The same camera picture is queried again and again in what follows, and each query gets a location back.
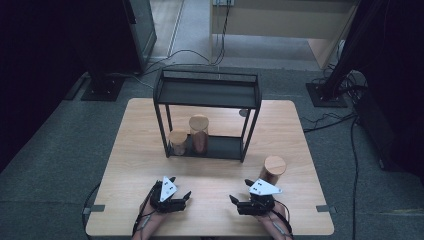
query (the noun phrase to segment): cable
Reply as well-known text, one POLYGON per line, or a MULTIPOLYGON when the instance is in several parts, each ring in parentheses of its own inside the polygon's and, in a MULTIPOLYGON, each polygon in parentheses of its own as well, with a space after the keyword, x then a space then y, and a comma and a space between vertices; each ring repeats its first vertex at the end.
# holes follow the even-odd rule
POLYGON ((87 231, 86 231, 86 227, 87 227, 87 223, 85 222, 85 214, 84 214, 84 211, 85 211, 85 209, 87 208, 87 205, 88 205, 88 201, 90 200, 90 198, 91 198, 91 196, 93 195, 93 193, 98 189, 100 187, 100 183, 98 183, 94 188, 93 188, 93 190, 91 190, 91 192, 90 192, 90 194, 88 194, 88 197, 85 199, 85 202, 84 202, 84 206, 83 206, 83 208, 82 208, 82 212, 81 212, 81 215, 82 215, 82 227, 83 227, 83 229, 84 229, 84 233, 85 233, 85 235, 87 236, 87 239, 88 240, 91 240, 91 237, 87 234, 87 231))
POLYGON ((269 221, 272 222, 272 225, 274 225, 274 227, 280 232, 281 236, 283 236, 284 240, 286 240, 287 239, 286 238, 286 235, 288 235, 288 234, 286 234, 286 232, 284 231, 284 229, 282 229, 280 226, 278 226, 277 223, 275 223, 274 221, 272 221, 271 216, 269 215, 269 213, 268 213, 268 218, 269 218, 269 221))
POLYGON ((149 87, 149 88, 153 89, 153 86, 152 86, 152 85, 149 85, 149 84, 147 84, 147 83, 142 82, 142 81, 141 81, 140 79, 138 79, 136 76, 131 75, 131 74, 110 73, 110 74, 108 74, 108 76, 131 77, 131 78, 134 78, 135 80, 137 80, 139 83, 143 84, 144 86, 147 86, 147 87, 149 87))
POLYGON ((215 62, 213 62, 211 65, 216 66, 219 65, 222 60, 224 59, 225 55, 225 34, 227 33, 227 24, 228 24, 228 15, 230 13, 230 3, 231 1, 227 0, 227 11, 225 14, 225 21, 224 21, 224 27, 222 28, 222 34, 221 34, 221 52, 217 56, 215 62))
MULTIPOLYGON (((136 232, 138 232, 138 231, 143 231, 143 228, 146 226, 146 224, 147 224, 147 222, 150 220, 150 217, 152 216, 152 214, 153 213, 155 213, 156 212, 156 210, 154 210, 153 212, 151 212, 151 213, 149 213, 149 214, 146 214, 146 215, 143 215, 143 216, 141 216, 140 217, 140 219, 141 218, 143 218, 143 217, 146 217, 147 216, 147 218, 144 220, 144 222, 141 224, 141 226, 139 227, 139 228, 137 228, 136 229, 136 232)), ((143 235, 142 234, 140 234, 140 240, 143 240, 143 235)))
POLYGON ((358 175, 359 175, 358 156, 356 155, 356 147, 353 141, 353 127, 355 126, 355 123, 357 120, 358 120, 358 117, 356 117, 353 120, 352 125, 350 127, 350 142, 352 144, 353 156, 355 158, 355 179, 353 181, 353 194, 352 194, 352 240, 356 239, 356 187, 358 184, 358 175))
POLYGON ((197 54, 197 55, 199 55, 201 58, 203 58, 203 59, 205 59, 206 61, 209 61, 205 56, 203 56, 202 54, 200 54, 200 53, 198 53, 198 52, 196 52, 196 51, 193 51, 193 50, 179 50, 179 51, 176 51, 176 52, 174 52, 173 54, 171 54, 169 57, 167 57, 167 58, 164 58, 164 59, 161 59, 161 60, 159 60, 159 61, 157 61, 157 62, 154 62, 152 65, 150 65, 148 68, 146 68, 146 72, 147 71, 149 71, 149 69, 151 68, 151 67, 153 67, 154 65, 156 65, 156 64, 158 64, 158 63, 160 63, 160 62, 163 62, 163 61, 166 61, 166 60, 169 60, 169 59, 171 59, 173 56, 175 56, 177 53, 180 53, 180 52, 191 52, 191 53, 194 53, 194 54, 197 54))
MULTIPOLYGON (((211 65, 209 65, 209 64, 200 64, 200 63, 192 63, 192 64, 190 64, 190 63, 176 63, 176 64, 166 65, 166 66, 161 67, 161 68, 164 69, 164 68, 169 68, 169 67, 174 67, 174 66, 206 66, 207 67, 207 66, 211 66, 211 65)), ((149 75, 151 73, 157 72, 161 68, 157 68, 157 69, 152 70, 150 72, 146 72, 142 76, 144 77, 144 76, 149 75)))
POLYGON ((307 119, 305 117, 301 117, 301 119, 305 119, 305 120, 307 120, 307 121, 309 121, 311 123, 315 123, 315 125, 314 125, 313 128, 305 128, 305 129, 303 129, 303 132, 304 133, 308 133, 308 132, 312 132, 312 131, 316 131, 316 130, 328 128, 328 127, 334 126, 336 124, 342 123, 342 122, 344 122, 346 120, 349 120, 351 118, 354 118, 356 116, 357 115, 355 113, 353 113, 353 112, 350 113, 350 114, 348 114, 348 115, 346 115, 346 116, 344 116, 344 117, 340 117, 340 116, 338 116, 338 115, 336 115, 334 113, 325 113, 325 114, 322 115, 321 118, 319 118, 318 120, 315 120, 315 121, 309 120, 309 119, 307 119), (318 122, 324 120, 327 117, 336 118, 336 119, 339 119, 339 121, 334 122, 334 123, 331 123, 331 124, 328 124, 328 125, 325 125, 325 126, 322 126, 322 127, 317 127, 318 122))
POLYGON ((149 219, 149 218, 150 218, 150 215, 152 215, 153 213, 155 213, 155 212, 156 212, 156 209, 155 209, 155 210, 154 210, 153 212, 151 212, 151 213, 148 213, 148 214, 145 214, 145 215, 141 215, 141 214, 144 212, 144 209, 145 209, 145 207, 146 207, 146 205, 147 205, 147 202, 149 201, 150 197, 152 196, 152 193, 153 193, 153 189, 154 189, 154 188, 155 188, 155 186, 153 186, 153 187, 150 189, 150 191, 149 191, 149 193, 147 194, 146 198, 144 199, 143 203, 141 203, 141 208, 140 208, 139 214, 138 214, 137 219, 135 220, 135 223, 134 223, 132 236, 134 236, 135 232, 140 231, 140 230, 143 230, 143 227, 144 227, 144 224, 145 224, 145 223, 143 223, 143 224, 142 224, 141 228, 137 228, 137 227, 138 227, 138 224, 139 224, 139 221, 141 221, 141 219, 142 219, 143 217, 146 217, 146 216, 149 216, 149 217, 148 217, 148 219, 149 219))
POLYGON ((275 202, 279 203, 281 206, 283 206, 287 210, 287 221, 290 222, 290 211, 289 208, 282 202, 278 200, 274 200, 275 202))

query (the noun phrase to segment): human arm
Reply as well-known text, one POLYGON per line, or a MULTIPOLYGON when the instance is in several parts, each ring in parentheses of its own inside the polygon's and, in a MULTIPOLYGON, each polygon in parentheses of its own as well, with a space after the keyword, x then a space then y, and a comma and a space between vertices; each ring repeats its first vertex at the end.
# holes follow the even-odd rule
POLYGON ((150 205, 150 199, 141 213, 142 216, 152 213, 148 216, 142 217, 137 225, 137 231, 135 232, 132 240, 147 240, 153 233, 159 228, 159 226, 165 221, 168 214, 155 212, 155 209, 150 205))
MULTIPOLYGON (((275 204, 273 211, 280 213, 285 219, 287 219, 286 211, 282 204, 275 204)), ((284 224, 284 222, 275 213, 269 212, 265 215, 254 217, 262 224, 262 226, 275 240, 293 240, 293 238, 290 236, 290 232, 286 224, 284 224), (274 224, 283 230, 286 235, 283 235, 274 224)))

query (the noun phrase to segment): robotic hand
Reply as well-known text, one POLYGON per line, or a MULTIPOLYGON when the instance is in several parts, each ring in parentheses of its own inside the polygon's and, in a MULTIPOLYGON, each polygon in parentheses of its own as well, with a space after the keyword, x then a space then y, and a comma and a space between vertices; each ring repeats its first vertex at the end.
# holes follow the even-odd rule
POLYGON ((258 179, 256 182, 253 182, 249 179, 244 180, 246 185, 249 186, 250 201, 249 202, 240 202, 237 198, 230 195, 231 202, 237 206, 237 211, 240 215, 251 215, 251 216, 263 216, 269 214, 269 212, 274 213, 277 217, 283 221, 289 230, 289 234, 286 234, 280 227, 275 223, 274 226, 283 234, 288 235, 293 238, 292 228, 287 219, 281 215, 281 213, 274 210, 276 200, 272 194, 282 193, 282 190, 267 183, 262 179, 258 179))
POLYGON ((134 223, 132 236, 134 236, 136 231, 144 228, 153 213, 172 213, 183 211, 185 209, 186 202, 190 199, 191 191, 184 195, 182 199, 172 199, 172 196, 178 190, 177 186, 173 183, 174 181, 175 177, 169 179, 166 176, 163 177, 163 181, 156 181, 155 185, 153 185, 152 189, 150 189, 149 194, 147 194, 147 197, 142 203, 140 213, 134 223), (154 211, 143 215, 148 200, 150 200, 150 206, 153 207, 154 211), (141 225, 141 228, 138 228, 143 217, 146 217, 146 219, 141 225))
POLYGON ((186 202, 190 198, 191 191, 182 199, 171 199, 177 191, 177 187, 173 184, 175 177, 167 179, 164 177, 162 181, 156 181, 151 190, 150 205, 159 213, 171 213, 183 211, 186 202))

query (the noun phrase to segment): metal shelf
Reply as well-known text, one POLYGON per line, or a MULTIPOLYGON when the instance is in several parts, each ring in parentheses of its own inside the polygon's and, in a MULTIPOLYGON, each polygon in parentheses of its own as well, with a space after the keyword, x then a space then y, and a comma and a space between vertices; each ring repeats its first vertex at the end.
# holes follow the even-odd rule
POLYGON ((186 157, 237 159, 243 162, 259 115, 262 95, 257 74, 161 69, 157 75, 153 101, 167 157, 175 155, 166 140, 159 105, 166 107, 169 131, 172 131, 170 105, 246 109, 247 115, 241 136, 209 136, 208 151, 206 154, 200 155, 191 151, 191 138, 188 135, 187 145, 189 147, 183 155, 186 157), (254 110, 254 116, 246 143, 243 146, 252 110, 254 110))

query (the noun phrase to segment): wooden cylinder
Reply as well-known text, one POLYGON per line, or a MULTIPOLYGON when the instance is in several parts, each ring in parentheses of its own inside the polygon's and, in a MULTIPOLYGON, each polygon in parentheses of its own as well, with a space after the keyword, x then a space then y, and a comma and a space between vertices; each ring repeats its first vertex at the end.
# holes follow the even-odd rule
POLYGON ((208 150, 209 119, 204 115, 197 114, 190 118, 189 125, 193 151, 205 154, 208 150))
POLYGON ((171 142, 172 150, 175 155, 184 155, 187 144, 187 133, 182 129, 174 129, 169 133, 169 141, 171 142))
POLYGON ((264 161, 259 178, 275 185, 286 171, 286 162, 279 156, 269 156, 264 161))

